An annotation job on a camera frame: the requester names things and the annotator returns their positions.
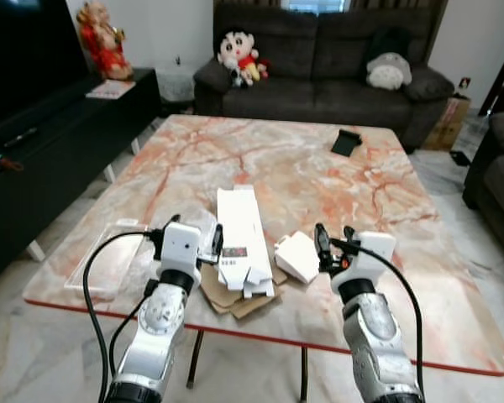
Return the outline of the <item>long white carton box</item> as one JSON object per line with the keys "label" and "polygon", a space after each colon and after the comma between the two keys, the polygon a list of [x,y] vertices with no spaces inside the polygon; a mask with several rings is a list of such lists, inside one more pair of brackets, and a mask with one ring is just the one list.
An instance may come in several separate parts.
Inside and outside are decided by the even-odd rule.
{"label": "long white carton box", "polygon": [[276,295],[274,272],[252,186],[218,189],[217,220],[223,226],[218,280],[244,298]]}

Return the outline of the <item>small white box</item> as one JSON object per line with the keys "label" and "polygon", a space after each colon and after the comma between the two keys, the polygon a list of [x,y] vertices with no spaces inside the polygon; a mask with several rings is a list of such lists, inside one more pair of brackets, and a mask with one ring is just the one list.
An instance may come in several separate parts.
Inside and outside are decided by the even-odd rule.
{"label": "small white box", "polygon": [[311,283],[320,273],[316,242],[302,231],[280,238],[274,249],[276,265],[301,283]]}

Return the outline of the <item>marble pattern folding table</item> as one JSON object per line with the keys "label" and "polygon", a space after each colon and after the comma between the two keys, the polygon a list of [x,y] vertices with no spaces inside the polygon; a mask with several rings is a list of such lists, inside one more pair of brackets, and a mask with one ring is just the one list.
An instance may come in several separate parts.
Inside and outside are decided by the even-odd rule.
{"label": "marble pattern folding table", "polygon": [[504,403],[504,333],[396,135],[360,127],[349,157],[331,150],[336,124],[175,115],[142,145],[71,234],[40,266],[23,298],[73,311],[90,327],[80,265],[110,223],[195,222],[217,211],[221,189],[255,192],[268,247],[317,223],[387,232],[394,264],[423,314],[424,377],[430,403]]}

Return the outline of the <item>brown cardboard piece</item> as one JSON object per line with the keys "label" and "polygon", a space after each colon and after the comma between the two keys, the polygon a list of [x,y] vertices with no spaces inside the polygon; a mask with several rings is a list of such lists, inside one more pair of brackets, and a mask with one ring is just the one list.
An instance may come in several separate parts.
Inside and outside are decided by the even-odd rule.
{"label": "brown cardboard piece", "polygon": [[282,269],[272,269],[274,273],[275,295],[252,296],[244,298],[242,291],[230,291],[225,284],[218,280],[218,270],[212,264],[203,264],[201,267],[203,294],[209,300],[210,307],[220,315],[232,315],[236,320],[251,320],[264,316],[272,307],[281,302],[283,290],[281,286],[289,280],[289,275]]}

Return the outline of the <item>clear flat plastic tray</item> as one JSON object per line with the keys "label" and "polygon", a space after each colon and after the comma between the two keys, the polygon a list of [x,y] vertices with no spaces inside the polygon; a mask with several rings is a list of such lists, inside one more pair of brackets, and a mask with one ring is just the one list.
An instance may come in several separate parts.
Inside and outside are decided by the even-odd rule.
{"label": "clear flat plastic tray", "polygon": [[[86,252],[81,257],[76,269],[66,277],[64,288],[82,296],[83,272],[92,254],[102,243],[125,232],[147,232],[149,227],[134,219],[119,219],[109,223],[101,230],[95,231],[95,237],[90,238]],[[88,295],[94,301],[112,301],[123,289],[123,281],[130,269],[147,262],[149,242],[144,235],[129,235],[114,239],[103,247],[91,264],[88,273]]]}

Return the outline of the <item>small black stand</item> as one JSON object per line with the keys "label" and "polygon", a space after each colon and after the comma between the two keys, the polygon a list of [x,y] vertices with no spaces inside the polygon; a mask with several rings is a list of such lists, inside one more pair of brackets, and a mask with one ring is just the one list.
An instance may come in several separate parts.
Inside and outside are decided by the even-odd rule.
{"label": "small black stand", "polygon": [[348,129],[340,129],[338,130],[335,142],[333,142],[332,147],[330,147],[330,151],[338,156],[349,158],[352,156],[353,151],[363,144],[364,140],[359,133],[349,131]]}

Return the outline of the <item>black TV console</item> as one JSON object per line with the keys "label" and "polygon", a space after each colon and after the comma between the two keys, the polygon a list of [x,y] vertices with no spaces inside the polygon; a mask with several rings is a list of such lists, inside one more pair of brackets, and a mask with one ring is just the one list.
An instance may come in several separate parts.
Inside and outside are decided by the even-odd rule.
{"label": "black TV console", "polygon": [[118,99],[76,102],[6,153],[23,168],[0,172],[0,274],[129,149],[159,111],[155,71],[137,69],[133,87]]}

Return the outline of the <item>brown cardboard box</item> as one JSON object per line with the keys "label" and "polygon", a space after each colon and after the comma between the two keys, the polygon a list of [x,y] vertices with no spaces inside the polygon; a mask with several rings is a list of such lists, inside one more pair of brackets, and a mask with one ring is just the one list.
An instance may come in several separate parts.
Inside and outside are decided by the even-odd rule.
{"label": "brown cardboard box", "polygon": [[449,97],[443,115],[429,131],[420,149],[450,151],[462,131],[465,118],[470,111],[470,104],[470,98],[459,93]]}

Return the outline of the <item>pink white booklet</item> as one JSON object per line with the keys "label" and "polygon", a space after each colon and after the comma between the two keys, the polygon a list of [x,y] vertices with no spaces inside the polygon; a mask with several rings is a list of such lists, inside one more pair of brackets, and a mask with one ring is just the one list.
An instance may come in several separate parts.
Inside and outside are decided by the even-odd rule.
{"label": "pink white booklet", "polygon": [[105,80],[86,92],[91,99],[117,100],[136,86],[136,81]]}

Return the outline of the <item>grey white round plush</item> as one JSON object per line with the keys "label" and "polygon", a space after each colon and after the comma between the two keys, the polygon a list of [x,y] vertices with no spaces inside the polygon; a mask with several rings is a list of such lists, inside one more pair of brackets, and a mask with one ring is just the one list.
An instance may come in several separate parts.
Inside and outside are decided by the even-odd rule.
{"label": "grey white round plush", "polygon": [[365,50],[366,83],[383,91],[398,91],[411,83],[408,60],[410,32],[401,27],[375,31]]}

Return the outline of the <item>dark brown sofa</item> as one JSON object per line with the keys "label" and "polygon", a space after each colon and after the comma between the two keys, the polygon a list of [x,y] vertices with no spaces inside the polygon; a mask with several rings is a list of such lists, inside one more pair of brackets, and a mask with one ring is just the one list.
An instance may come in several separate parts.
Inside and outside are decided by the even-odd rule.
{"label": "dark brown sofa", "polygon": [[[443,0],[416,8],[357,8],[302,13],[266,5],[217,3],[213,39],[242,29],[268,62],[263,81],[236,88],[211,58],[194,76],[194,111],[219,118],[356,124],[394,131],[406,151],[417,149],[444,115],[454,85],[428,65]],[[368,84],[366,53],[379,32],[410,34],[403,58],[411,83],[397,91]]]}

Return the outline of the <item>cartoon boy plush doll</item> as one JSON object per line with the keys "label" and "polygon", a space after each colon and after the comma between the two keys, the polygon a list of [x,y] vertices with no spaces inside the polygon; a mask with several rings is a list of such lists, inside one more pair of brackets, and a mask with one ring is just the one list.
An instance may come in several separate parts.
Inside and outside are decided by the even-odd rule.
{"label": "cartoon boy plush doll", "polygon": [[230,86],[247,88],[269,77],[266,61],[260,61],[255,36],[242,29],[230,29],[218,41],[217,59],[230,73]]}

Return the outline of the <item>red and gold figurine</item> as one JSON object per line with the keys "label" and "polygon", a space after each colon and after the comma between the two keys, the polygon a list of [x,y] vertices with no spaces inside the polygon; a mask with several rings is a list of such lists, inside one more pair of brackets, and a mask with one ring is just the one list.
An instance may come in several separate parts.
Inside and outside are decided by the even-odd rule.
{"label": "red and gold figurine", "polygon": [[124,32],[110,24],[108,9],[99,0],[76,11],[78,34],[95,70],[106,80],[132,81],[134,69],[123,54]]}

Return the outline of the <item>black television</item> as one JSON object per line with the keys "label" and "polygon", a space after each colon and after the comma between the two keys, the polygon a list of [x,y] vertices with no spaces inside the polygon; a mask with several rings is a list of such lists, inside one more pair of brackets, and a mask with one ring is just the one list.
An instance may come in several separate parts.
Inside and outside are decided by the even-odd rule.
{"label": "black television", "polygon": [[0,127],[86,77],[66,0],[0,0]]}

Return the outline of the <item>window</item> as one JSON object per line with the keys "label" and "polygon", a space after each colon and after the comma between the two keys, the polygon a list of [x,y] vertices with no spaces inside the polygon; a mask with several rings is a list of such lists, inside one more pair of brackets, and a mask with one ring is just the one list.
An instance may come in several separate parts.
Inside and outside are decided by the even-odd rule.
{"label": "window", "polygon": [[324,14],[347,11],[351,0],[281,0],[281,6],[289,11]]}

